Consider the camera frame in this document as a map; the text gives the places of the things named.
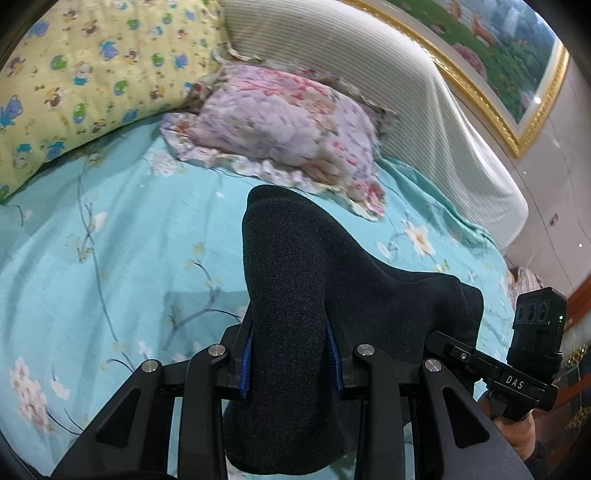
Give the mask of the person's right hand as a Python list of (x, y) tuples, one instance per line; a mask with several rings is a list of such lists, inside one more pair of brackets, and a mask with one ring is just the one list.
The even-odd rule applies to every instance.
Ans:
[(528, 460), (535, 453), (536, 428), (532, 411), (523, 420), (513, 421), (493, 415), (488, 394), (483, 394), (478, 404), (523, 461)]

